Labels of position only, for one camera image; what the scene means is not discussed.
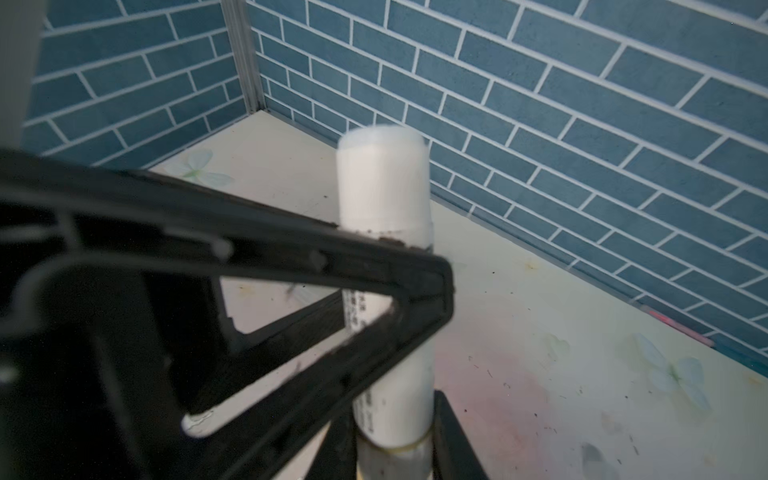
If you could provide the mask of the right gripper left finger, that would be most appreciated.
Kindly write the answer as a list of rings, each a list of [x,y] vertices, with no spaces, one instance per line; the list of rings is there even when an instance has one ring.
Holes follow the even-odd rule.
[[[306,480],[357,478],[357,429],[353,410],[334,419],[305,476]]]

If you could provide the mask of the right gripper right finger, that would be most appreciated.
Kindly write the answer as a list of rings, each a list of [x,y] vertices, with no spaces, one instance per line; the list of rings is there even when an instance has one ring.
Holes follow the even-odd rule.
[[[441,480],[488,480],[446,395],[434,391],[433,477]]]

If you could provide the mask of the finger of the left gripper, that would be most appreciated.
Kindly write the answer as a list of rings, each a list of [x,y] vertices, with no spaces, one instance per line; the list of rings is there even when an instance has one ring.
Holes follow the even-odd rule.
[[[270,478],[453,315],[444,258],[152,172],[3,150],[3,205],[144,274],[180,409],[163,479]]]

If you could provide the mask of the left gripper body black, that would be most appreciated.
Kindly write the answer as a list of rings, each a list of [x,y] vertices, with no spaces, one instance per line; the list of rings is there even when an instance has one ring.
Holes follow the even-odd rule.
[[[163,479],[180,409],[142,272],[79,258],[69,212],[1,208],[1,475]]]

